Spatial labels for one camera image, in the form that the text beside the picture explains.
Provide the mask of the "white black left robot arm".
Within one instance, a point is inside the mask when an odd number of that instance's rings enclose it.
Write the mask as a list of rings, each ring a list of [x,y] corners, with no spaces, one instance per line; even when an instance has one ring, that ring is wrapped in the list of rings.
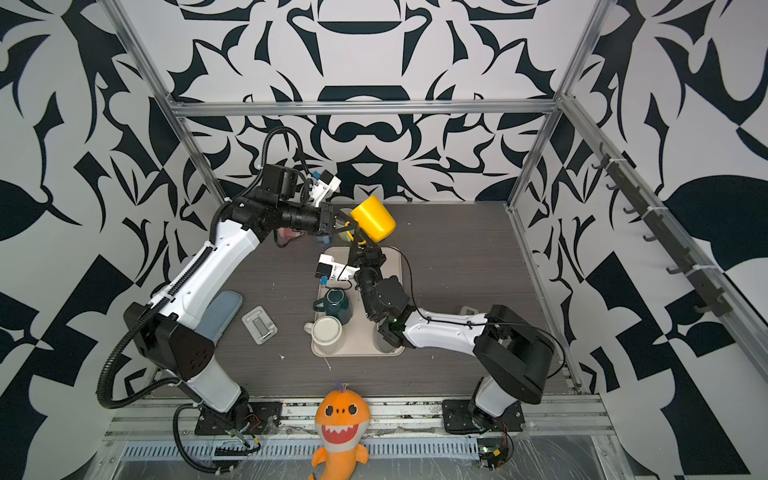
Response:
[[[333,234],[330,198],[341,180],[328,170],[310,171],[301,147],[296,154],[299,168],[263,161],[256,178],[215,211],[208,240],[182,272],[148,303],[134,303],[126,310],[128,331],[108,356],[97,382],[96,397],[103,408],[124,408],[173,384],[183,385],[196,403],[219,414],[243,402],[243,388],[219,365],[213,341],[198,327],[223,284],[267,237],[281,228],[315,236]],[[170,375],[116,399],[117,360],[129,344]]]

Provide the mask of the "dark green mug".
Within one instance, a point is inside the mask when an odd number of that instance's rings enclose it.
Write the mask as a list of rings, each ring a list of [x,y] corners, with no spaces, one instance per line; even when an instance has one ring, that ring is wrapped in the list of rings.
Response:
[[[312,308],[315,312],[336,318],[342,325],[348,324],[353,315],[348,295],[339,288],[329,289],[313,303]]]

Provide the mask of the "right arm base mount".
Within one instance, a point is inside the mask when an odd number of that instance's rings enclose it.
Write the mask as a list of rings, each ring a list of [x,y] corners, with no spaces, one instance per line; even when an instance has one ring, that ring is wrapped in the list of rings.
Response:
[[[441,402],[443,428],[449,434],[469,435],[486,432],[521,432],[525,417],[520,402],[509,406],[501,417],[492,417],[470,400],[446,399]]]

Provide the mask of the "light green mug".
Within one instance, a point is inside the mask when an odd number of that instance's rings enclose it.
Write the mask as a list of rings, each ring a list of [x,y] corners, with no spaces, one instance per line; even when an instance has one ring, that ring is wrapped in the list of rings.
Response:
[[[341,208],[339,212],[340,214],[336,217],[336,220],[335,220],[335,228],[342,229],[350,226],[351,223],[348,220],[348,216],[349,216],[349,213],[351,212],[351,209]],[[342,242],[351,243],[354,239],[354,233],[351,230],[346,230],[343,232],[338,232],[338,237]]]

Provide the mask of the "pink ghost pattern mug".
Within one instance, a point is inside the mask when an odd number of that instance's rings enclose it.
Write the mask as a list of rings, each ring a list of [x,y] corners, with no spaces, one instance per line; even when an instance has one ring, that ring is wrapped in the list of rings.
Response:
[[[290,228],[280,228],[277,230],[277,235],[281,243],[289,243],[292,240],[303,236],[304,232]]]

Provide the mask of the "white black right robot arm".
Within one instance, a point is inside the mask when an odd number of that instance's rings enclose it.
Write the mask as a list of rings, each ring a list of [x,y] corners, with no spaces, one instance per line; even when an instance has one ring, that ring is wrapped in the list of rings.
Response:
[[[549,378],[557,340],[512,309],[494,305],[487,313],[442,314],[420,308],[395,275],[384,277],[381,247],[350,248],[346,270],[354,270],[368,320],[394,348],[439,348],[470,355],[484,367],[470,405],[473,415],[495,420],[516,402],[539,404]]]

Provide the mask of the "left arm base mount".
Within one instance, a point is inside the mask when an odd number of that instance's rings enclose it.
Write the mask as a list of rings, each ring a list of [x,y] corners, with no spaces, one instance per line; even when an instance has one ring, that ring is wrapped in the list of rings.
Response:
[[[248,405],[240,402],[230,411],[220,413],[202,406],[194,432],[197,436],[214,436],[237,429],[242,434],[261,435],[280,424],[282,407],[278,401],[249,402]]]

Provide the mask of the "yellow mug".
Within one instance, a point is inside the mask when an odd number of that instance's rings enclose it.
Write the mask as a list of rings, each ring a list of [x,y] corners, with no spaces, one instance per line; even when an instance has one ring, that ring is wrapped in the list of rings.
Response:
[[[395,219],[376,195],[356,206],[350,216],[373,242],[386,239],[396,229]]]

